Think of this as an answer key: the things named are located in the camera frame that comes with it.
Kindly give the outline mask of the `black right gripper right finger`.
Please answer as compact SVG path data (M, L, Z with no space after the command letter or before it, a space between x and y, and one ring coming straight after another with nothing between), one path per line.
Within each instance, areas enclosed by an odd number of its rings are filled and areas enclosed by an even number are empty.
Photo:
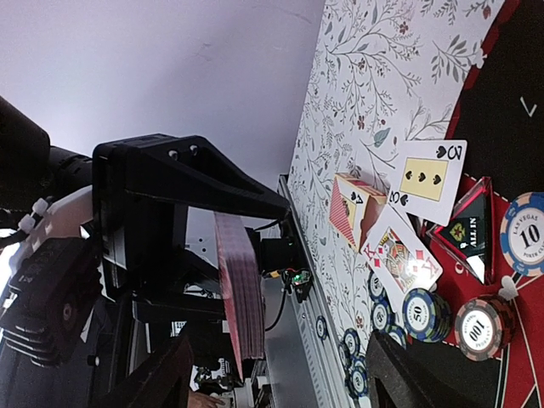
M371 334L366 366L372 407L459 406L459 394L413 360L387 333Z

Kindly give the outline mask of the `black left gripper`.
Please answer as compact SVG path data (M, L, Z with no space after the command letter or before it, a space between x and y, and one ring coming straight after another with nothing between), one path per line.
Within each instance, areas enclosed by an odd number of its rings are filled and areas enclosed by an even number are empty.
M184 248L186 205L267 219L290 212L285 197L202 136L151 134L94 148L93 221L108 298L140 288L155 261Z

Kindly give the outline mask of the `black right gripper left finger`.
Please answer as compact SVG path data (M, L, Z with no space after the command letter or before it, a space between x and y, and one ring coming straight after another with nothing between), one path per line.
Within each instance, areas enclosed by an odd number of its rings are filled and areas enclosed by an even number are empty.
M188 337L172 337L93 407L188 406L193 353Z

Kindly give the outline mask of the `green chip cluster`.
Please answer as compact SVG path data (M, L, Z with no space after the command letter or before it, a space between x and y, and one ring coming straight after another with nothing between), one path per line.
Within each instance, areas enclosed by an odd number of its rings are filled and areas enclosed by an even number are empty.
M363 366L357 365L348 370L347 387L349 394L354 399L368 395L367 373Z
M353 358L353 366L354 367L361 367L363 370L367 370L366 368L366 358L363 355L356 355Z

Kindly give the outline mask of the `green chip front cluster top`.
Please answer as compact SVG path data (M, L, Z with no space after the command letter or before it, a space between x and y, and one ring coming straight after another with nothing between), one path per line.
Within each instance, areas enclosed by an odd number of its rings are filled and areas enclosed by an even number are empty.
M356 355L353 358L353 366L354 367L361 367L363 370L367 370L366 368L366 358L363 355Z

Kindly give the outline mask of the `green chip table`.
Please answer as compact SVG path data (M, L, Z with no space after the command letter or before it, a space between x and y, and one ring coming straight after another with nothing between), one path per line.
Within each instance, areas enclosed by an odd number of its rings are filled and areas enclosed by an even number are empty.
M386 298L380 299L373 304L371 323L373 328L380 332L389 332L395 324L394 312Z
M398 325L391 325L388 330L388 335L397 342L403 349L406 349L406 333L403 327Z

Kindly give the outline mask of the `green chip stack seat six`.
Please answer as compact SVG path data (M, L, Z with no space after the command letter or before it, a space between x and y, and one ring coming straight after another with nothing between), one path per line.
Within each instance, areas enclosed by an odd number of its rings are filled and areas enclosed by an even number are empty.
M408 334L418 341L439 343L450 334L451 307L434 292L422 288L410 290L403 302L402 315Z

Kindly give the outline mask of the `red backed card deck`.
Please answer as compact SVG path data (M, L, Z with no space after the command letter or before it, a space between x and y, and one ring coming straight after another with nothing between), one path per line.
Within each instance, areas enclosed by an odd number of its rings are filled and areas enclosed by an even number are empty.
M241 217L214 213L219 281L237 371L244 360L264 357L261 275Z

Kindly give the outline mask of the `king of diamonds card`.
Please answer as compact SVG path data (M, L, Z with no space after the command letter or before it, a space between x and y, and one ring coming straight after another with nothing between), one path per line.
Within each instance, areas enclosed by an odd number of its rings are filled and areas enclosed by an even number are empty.
M443 273L416 231L390 205L380 212L360 253L385 288L395 313L402 310L410 290L431 289Z

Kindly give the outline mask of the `triangular all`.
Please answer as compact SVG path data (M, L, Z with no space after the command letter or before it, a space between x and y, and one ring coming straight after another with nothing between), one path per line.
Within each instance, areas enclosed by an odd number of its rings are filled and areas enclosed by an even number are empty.
M446 250L479 283L494 282L493 188L483 177L461 197L447 225L436 224L428 232L431 241Z

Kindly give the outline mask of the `red playing card deck box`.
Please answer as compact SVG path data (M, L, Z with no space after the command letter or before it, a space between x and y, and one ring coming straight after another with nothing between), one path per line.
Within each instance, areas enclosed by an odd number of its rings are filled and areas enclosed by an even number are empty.
M381 191L349 173L336 173L329 222L358 252L385 204L386 196Z

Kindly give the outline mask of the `blue chip stack seat seven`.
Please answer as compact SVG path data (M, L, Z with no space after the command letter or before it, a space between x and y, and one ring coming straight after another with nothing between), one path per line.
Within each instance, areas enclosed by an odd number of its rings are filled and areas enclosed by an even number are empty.
M501 221L502 255L523 276L543 274L543 210L543 193L527 192L510 203Z

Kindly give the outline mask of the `three of spades card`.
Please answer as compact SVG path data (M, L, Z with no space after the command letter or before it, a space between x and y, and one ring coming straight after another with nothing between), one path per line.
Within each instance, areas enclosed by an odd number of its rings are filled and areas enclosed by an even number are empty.
M456 202L468 142L412 140L401 145L388 193L395 209L446 226Z

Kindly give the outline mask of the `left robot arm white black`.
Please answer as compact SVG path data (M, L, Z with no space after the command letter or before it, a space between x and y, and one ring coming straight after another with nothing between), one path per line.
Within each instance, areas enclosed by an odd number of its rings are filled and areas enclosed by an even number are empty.
M261 291L256 258L246 234L226 223L244 217L281 220L288 201L247 176L201 136L152 134L96 146L76 172L76 154L55 159L47 133L9 102L1 103L1 206L20 210L45 192L66 197L90 187L98 244L92 254L139 279L157 275L171 257L174 212L179 207L212 211L218 220L224 262L223 292L236 297Z

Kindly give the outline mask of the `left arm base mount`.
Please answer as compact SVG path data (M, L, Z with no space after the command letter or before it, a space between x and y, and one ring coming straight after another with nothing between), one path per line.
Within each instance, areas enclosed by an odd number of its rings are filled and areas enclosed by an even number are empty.
M281 278L298 303L308 298L314 277L302 243L291 231L283 231L281 237L261 238L256 254L263 278Z

